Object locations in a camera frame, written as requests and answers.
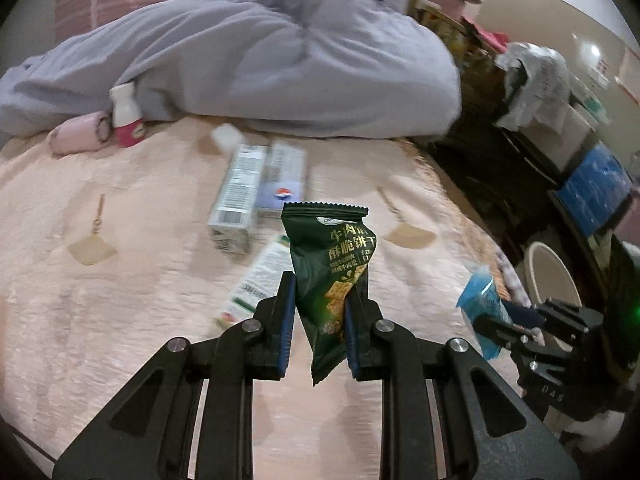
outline biscuit packet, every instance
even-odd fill
[[[366,287],[376,248],[376,235],[362,223],[368,213],[365,207],[324,203],[286,203],[282,210],[314,385],[346,357],[344,298],[358,280],[359,288]]]

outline blue packet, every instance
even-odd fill
[[[476,320],[476,317],[481,314],[489,314],[489,316],[495,319],[513,324],[500,300],[500,296],[498,296],[494,277],[489,267],[482,266],[471,275],[465,290],[462,291],[462,294],[460,294],[458,298],[457,307],[462,309],[462,316],[465,319],[466,325],[480,343],[482,357],[486,360],[498,357],[501,348],[490,339],[477,334],[473,329],[473,322]]]

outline metal screw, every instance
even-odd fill
[[[260,321],[251,318],[242,323],[242,330],[245,332],[258,332],[261,326]]]
[[[379,332],[391,332],[396,326],[389,319],[379,319],[376,321],[376,329]]]
[[[462,339],[461,337],[452,339],[449,345],[451,346],[451,348],[453,348],[454,352],[466,352],[467,350],[469,350],[469,343],[467,343],[466,340]]]
[[[174,337],[173,339],[169,339],[166,347],[169,352],[182,352],[187,348],[187,340],[183,337]]]

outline fluffy blanket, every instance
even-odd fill
[[[217,335],[218,306],[255,252],[283,232],[277,219],[261,222],[252,254],[241,258],[209,239],[228,165],[210,142],[217,123],[188,117],[154,127],[132,148],[63,158],[40,139],[12,139],[0,154],[0,410],[53,456],[169,338]],[[474,344],[456,300],[473,265],[495,268],[495,245],[433,170],[399,141],[288,141],[308,150],[309,200],[369,207],[365,222],[380,240],[370,296],[385,316],[424,338]],[[397,221],[376,186],[408,222],[437,234],[430,247],[384,239]],[[67,246],[89,234],[100,193],[100,234],[118,253],[84,267]],[[356,383],[342,364],[313,388],[309,364],[297,324],[287,377],[254,389],[257,478],[377,478],[380,385]],[[514,384],[507,356],[494,365]]]
[[[9,69],[0,131],[109,110],[130,80],[147,120],[240,117],[299,136],[443,134],[460,112],[449,51],[387,0],[170,0]]]

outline crumpled gray bedding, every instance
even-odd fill
[[[147,120],[245,118],[300,136],[447,131],[458,72],[431,31],[387,0],[171,0],[31,57],[0,79],[0,131],[30,136],[110,110],[135,80]]]

